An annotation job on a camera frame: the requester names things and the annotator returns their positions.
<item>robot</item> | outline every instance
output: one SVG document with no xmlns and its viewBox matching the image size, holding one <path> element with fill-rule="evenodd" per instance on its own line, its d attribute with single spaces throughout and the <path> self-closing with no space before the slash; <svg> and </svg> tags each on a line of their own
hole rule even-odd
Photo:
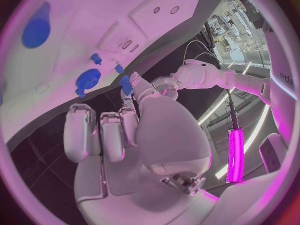
<svg viewBox="0 0 300 225">
<path fill-rule="evenodd" d="M 177 224 L 174 217 L 189 218 L 185 211 L 193 207 L 198 212 L 192 219 L 203 222 L 213 209 L 209 193 L 201 189 L 211 150 L 195 118 L 176 101 L 177 91 L 235 87 L 270 105 L 270 79 L 187 59 L 168 77 L 150 83 L 134 72 L 129 83 L 140 118 L 131 95 L 123 91 L 123 107 L 103 112 L 99 122 L 86 104 L 73 104 L 66 115 L 64 150 L 78 163 L 74 193 L 79 210 L 93 225 Z"/>
</svg>

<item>small hole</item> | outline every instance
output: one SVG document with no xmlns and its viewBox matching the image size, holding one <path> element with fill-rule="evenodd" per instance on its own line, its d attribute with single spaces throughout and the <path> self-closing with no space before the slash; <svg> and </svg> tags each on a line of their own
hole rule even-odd
<svg viewBox="0 0 300 225">
<path fill-rule="evenodd" d="M 173 7 L 172 10 L 171 10 L 171 14 L 177 13 L 178 10 L 179 10 L 179 6 Z"/>
<path fill-rule="evenodd" d="M 156 7 L 156 8 L 154 9 L 153 12 L 154 12 L 155 14 L 157 14 L 160 10 L 161 10 L 161 8 L 158 6 L 158 7 Z"/>
</svg>

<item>purple light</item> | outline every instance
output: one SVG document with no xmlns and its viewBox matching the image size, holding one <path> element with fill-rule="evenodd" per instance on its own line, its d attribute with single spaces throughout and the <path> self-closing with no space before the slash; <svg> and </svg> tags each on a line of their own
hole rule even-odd
<svg viewBox="0 0 300 225">
<path fill-rule="evenodd" d="M 228 170 L 227 183 L 241 182 L 244 169 L 243 130 L 230 130 L 228 134 Z"/>
</svg>

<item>blue plastic part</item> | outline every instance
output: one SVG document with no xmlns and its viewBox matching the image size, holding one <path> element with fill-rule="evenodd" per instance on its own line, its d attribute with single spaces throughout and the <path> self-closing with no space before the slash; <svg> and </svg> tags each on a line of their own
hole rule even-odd
<svg viewBox="0 0 300 225">
<path fill-rule="evenodd" d="M 22 43 L 29 49 L 41 46 L 50 35 L 49 22 L 50 5 L 45 2 L 27 23 L 23 34 Z"/>
<path fill-rule="evenodd" d="M 122 86 L 122 91 L 129 96 L 130 94 L 134 93 L 134 89 L 130 84 L 129 76 L 124 76 L 120 80 L 120 85 Z"/>
<path fill-rule="evenodd" d="M 101 65 L 102 59 L 99 57 L 98 53 L 94 53 L 90 58 L 94 61 L 95 64 Z"/>
<path fill-rule="evenodd" d="M 124 69 L 123 69 L 123 67 L 120 64 L 118 64 L 114 69 L 116 70 L 116 72 L 118 74 L 124 73 Z"/>
<path fill-rule="evenodd" d="M 101 77 L 101 73 L 98 69 L 90 69 L 82 73 L 76 80 L 76 86 L 77 90 L 75 91 L 76 94 L 80 97 L 83 98 L 85 94 L 85 89 L 91 89 L 95 87 L 99 79 Z"/>
</svg>

